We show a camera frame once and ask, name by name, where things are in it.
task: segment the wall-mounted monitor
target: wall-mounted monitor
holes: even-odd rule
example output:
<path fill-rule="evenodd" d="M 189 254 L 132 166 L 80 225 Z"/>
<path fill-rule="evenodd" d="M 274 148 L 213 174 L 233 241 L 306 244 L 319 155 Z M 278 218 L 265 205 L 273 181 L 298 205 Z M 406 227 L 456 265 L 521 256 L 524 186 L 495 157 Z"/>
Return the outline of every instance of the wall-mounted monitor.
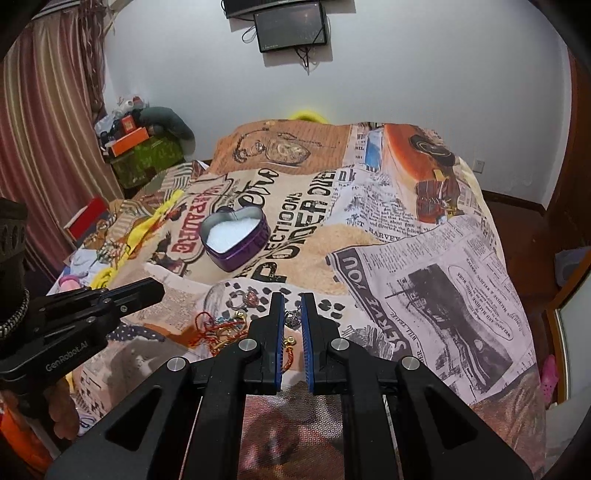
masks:
<path fill-rule="evenodd" d="M 320 2 L 262 10 L 255 13 L 255 25 L 261 52 L 327 43 Z"/>

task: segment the newspaper print blanket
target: newspaper print blanket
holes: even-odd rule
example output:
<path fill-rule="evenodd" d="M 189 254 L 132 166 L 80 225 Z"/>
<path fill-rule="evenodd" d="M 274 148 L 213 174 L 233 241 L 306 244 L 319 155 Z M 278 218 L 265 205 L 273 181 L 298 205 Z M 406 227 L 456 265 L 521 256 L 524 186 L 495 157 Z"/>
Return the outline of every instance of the newspaper print blanket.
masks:
<path fill-rule="evenodd" d="M 208 171 L 158 176 L 135 200 L 184 195 L 112 287 L 152 276 L 163 302 L 124 319 L 109 346 L 74 373 L 83 428 L 169 357 L 198 361 L 195 315 L 229 317 L 249 295 L 248 322 L 272 292 L 295 310 L 314 293 L 343 337 L 391 360 L 419 357 L 530 468 L 544 463 L 544 406 L 531 332 L 507 276 L 490 211 L 467 165 L 412 125 L 342 127 L 267 121 L 222 138 Z M 271 237 L 237 271 L 211 262 L 199 238 L 221 206 L 263 208 Z M 276 397 L 249 397 L 240 478 L 340 479 L 338 398 L 307 393 L 301 331 Z"/>

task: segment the striped curtain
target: striped curtain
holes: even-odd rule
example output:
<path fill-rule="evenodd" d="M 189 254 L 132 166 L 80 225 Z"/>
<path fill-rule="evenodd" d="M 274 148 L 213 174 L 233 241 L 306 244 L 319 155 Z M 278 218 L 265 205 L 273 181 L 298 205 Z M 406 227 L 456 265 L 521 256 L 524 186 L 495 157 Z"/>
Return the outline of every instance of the striped curtain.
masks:
<path fill-rule="evenodd" d="M 52 278 L 73 251 L 62 226 L 94 197 L 122 198 L 93 129 L 81 15 L 33 21 L 0 64 L 0 195 L 27 205 L 27 260 Z"/>

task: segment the yellow cloth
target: yellow cloth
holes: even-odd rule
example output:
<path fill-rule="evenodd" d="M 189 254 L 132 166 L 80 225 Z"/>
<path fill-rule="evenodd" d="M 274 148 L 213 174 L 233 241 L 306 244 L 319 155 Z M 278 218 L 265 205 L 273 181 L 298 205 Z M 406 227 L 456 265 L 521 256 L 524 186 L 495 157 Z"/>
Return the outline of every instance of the yellow cloth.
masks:
<path fill-rule="evenodd" d="M 90 288 L 105 288 L 111 280 L 115 278 L 117 275 L 118 270 L 123 266 L 123 264 L 127 261 L 129 256 L 135 251 L 137 246 L 141 243 L 144 239 L 150 228 L 160 220 L 160 218 L 166 214 L 174 205 L 177 203 L 178 199 L 181 198 L 183 195 L 182 190 L 176 190 L 169 200 L 164 202 L 162 205 L 158 207 L 158 209 L 154 212 L 154 214 L 148 218 L 145 222 L 140 223 L 137 227 L 135 227 L 130 233 L 129 237 L 127 238 L 127 244 L 129 248 L 125 251 L 121 258 L 117 262 L 117 266 L 115 267 L 106 267 L 100 272 L 98 272 L 95 277 L 90 282 Z"/>

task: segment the pink object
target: pink object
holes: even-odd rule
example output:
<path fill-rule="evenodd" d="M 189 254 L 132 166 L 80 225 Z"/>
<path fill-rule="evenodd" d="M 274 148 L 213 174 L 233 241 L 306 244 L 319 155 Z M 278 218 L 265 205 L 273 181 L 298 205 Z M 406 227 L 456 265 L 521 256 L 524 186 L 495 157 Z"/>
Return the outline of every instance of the pink object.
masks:
<path fill-rule="evenodd" d="M 82 288 L 82 285 L 80 285 L 79 280 L 80 279 L 75 275 L 64 275 L 57 281 L 57 284 L 60 286 L 60 292 L 77 290 L 78 288 Z"/>
<path fill-rule="evenodd" d="M 544 395 L 544 403 L 546 406 L 552 402 L 552 395 L 558 385 L 558 367 L 556 366 L 556 357 L 550 355 L 544 362 L 542 367 L 542 377 L 540 378 L 542 393 Z"/>

